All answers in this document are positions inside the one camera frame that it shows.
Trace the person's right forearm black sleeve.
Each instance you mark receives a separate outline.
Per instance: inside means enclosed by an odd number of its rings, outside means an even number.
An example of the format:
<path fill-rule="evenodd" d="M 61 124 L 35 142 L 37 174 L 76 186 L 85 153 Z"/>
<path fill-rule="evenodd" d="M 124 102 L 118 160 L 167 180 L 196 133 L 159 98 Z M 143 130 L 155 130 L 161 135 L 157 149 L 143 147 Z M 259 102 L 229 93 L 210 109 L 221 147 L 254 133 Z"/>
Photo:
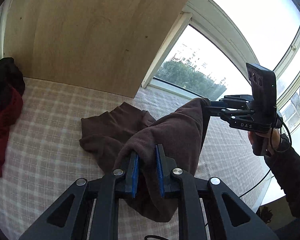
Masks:
<path fill-rule="evenodd" d="M 300 156 L 290 146 L 286 135 L 281 135 L 277 152 L 266 155 L 264 160 L 286 194 L 292 216 L 300 217 Z"/>

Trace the person's right hand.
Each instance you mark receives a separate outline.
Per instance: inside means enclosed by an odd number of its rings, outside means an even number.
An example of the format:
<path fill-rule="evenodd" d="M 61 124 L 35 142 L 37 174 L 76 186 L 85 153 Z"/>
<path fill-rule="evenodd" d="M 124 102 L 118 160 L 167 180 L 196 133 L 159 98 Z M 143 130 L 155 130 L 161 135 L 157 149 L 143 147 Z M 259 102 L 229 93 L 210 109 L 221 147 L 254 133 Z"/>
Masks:
<path fill-rule="evenodd" d="M 281 135 L 278 129 L 269 130 L 267 133 L 249 131 L 248 139 L 256 156 L 272 156 L 279 148 Z"/>

